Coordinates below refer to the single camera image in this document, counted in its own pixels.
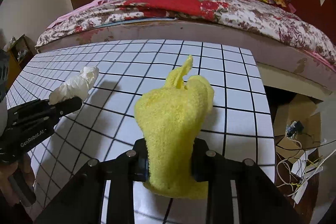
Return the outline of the person's left hand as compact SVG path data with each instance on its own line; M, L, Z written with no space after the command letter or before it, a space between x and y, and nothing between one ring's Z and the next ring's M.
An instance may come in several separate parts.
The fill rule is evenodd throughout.
M31 187L35 181L34 171L31 167L31 158L25 153L21 160L9 165L1 164L1 193L10 206L20 203L18 186L14 180L15 171L20 170L25 183Z

